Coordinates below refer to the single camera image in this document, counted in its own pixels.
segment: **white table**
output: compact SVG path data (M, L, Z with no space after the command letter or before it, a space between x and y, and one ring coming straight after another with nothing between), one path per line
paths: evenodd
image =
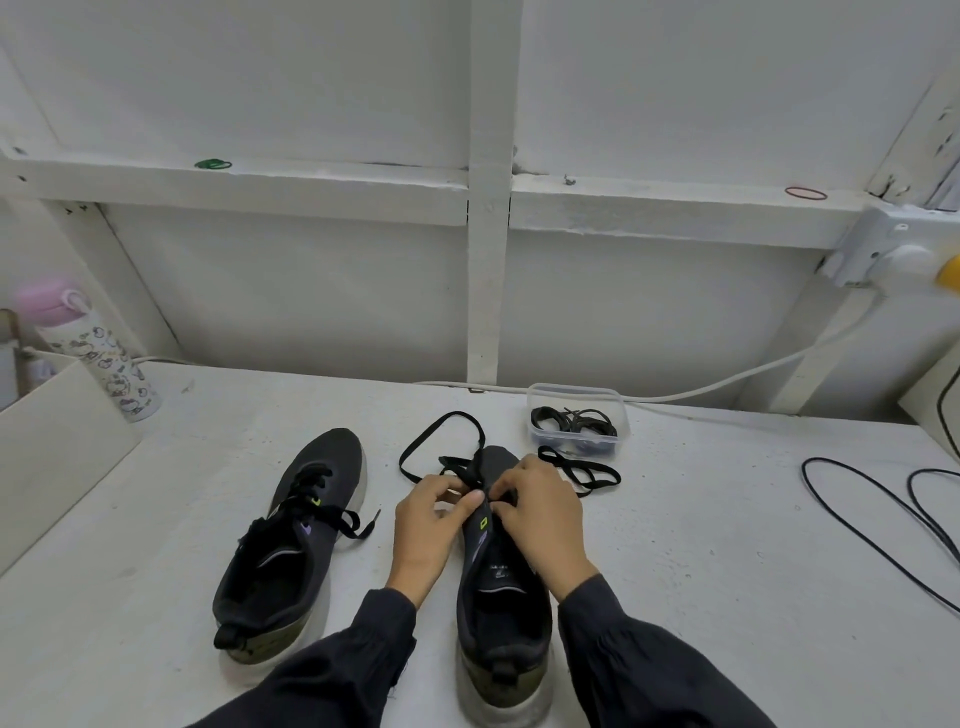
M0 578L0 724L177 726L238 693L213 649L210 603L250 521L311 438L355 431L368 457L370 539L338 546L326 632L347 626L390 568L396 460L429 423L464 409L489 442L529 448L524 397L409 384L148 365L165 398L143 442ZM909 584L805 491L809 455L850 462L903 492L950 459L918 428L683 407L631 408L624 483L584 501L588 552L634 616L707 654L780 726L960 723L960 620ZM470 455L453 421L410 468ZM841 513L948 598L942 549L869 485L817 471ZM960 535L957 484L925 503ZM454 553L420 610L419 645L385 726L466 725L453 684ZM562 656L559 637L555 645ZM546 725L585 726L561 660Z

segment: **black sneaker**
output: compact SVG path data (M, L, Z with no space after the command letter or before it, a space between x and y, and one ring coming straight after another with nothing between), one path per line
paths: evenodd
M235 663L253 667L234 669L232 676L256 682L322 635L333 545L341 534L366 539L376 523L374 516L356 532L366 491L366 458L348 429L324 433L287 468L270 515L254 521L240 539L213 599L219 625L213 645Z
M403 460L454 415L476 425L480 449L469 460L440 458L444 472L488 493L518 460L504 448L484 447L483 428L463 412L451 412L428 427L402 455L401 470ZM464 523L463 532L464 571L457 594L460 705L480 725L525 728L546 715L553 699L549 593L486 501Z

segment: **hand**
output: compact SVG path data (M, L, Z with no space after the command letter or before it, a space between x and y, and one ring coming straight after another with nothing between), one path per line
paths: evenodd
M516 490L516 508L494 502L510 490ZM557 601L599 573L584 550L580 499L552 465L527 455L493 484L490 500L493 512Z
M428 475L396 505L394 565L387 588L396 589L419 609L444 570L460 527L484 499L452 475ZM438 501L456 503L449 513L435 510Z

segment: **water bottle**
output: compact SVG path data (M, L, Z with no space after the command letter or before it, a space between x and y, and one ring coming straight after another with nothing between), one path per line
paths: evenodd
M48 279L13 294L20 315L56 353L80 359L129 422L150 417L160 397L89 299L69 279Z

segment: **person's left hand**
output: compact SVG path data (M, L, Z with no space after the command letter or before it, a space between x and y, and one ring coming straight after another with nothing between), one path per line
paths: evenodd
M394 565L387 588L396 589L419 609L444 570L457 531L483 502L483 491L460 496L465 486L453 475L428 475L396 505ZM445 513L438 501L456 503Z

